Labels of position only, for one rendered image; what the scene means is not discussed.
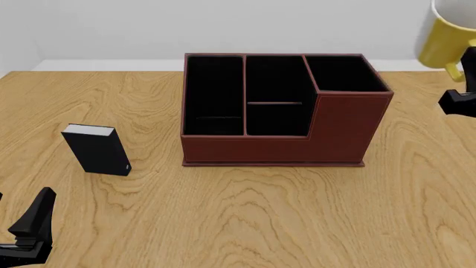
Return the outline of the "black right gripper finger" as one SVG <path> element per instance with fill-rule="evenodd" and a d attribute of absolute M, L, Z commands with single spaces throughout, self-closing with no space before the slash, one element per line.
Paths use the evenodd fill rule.
<path fill-rule="evenodd" d="M 460 61 L 465 75 L 466 91 L 476 93 L 476 46 L 468 47 Z"/>

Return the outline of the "black book with white pages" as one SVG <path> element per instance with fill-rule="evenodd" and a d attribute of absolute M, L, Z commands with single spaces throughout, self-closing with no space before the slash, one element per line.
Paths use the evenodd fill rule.
<path fill-rule="evenodd" d="M 128 176 L 132 170 L 115 128 L 69 124 L 61 133 L 86 173 Z"/>

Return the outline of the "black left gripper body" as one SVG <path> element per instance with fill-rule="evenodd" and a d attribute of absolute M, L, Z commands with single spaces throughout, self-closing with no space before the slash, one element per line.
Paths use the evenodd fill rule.
<path fill-rule="evenodd" d="M 15 243 L 0 243 L 0 267 L 44 264 L 52 243 L 52 237 L 17 237 Z"/>

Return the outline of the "red-brown desk caddy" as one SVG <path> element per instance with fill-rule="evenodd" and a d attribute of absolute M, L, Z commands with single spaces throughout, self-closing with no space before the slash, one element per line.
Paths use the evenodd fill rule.
<path fill-rule="evenodd" d="M 183 164 L 361 167 L 392 97 L 360 54 L 189 53 Z"/>

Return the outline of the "yellow and white mug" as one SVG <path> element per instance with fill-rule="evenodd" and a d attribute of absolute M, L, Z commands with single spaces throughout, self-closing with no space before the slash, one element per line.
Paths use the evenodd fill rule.
<path fill-rule="evenodd" d="M 444 68 L 454 82 L 463 82 L 457 64 L 471 46 L 476 46 L 476 0 L 430 0 L 415 45 L 419 62 Z"/>

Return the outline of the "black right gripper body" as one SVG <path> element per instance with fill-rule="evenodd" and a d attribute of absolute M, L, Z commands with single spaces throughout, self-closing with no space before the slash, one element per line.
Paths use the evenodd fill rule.
<path fill-rule="evenodd" d="M 476 118 L 476 92 L 459 93 L 450 89 L 442 95 L 438 104 L 446 115 Z"/>

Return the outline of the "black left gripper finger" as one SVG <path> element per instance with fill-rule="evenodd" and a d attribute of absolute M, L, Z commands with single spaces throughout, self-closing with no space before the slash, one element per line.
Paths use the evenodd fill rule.
<path fill-rule="evenodd" d="M 51 221 L 56 193 L 44 187 L 27 211 L 8 229 L 17 243 L 53 243 Z"/>

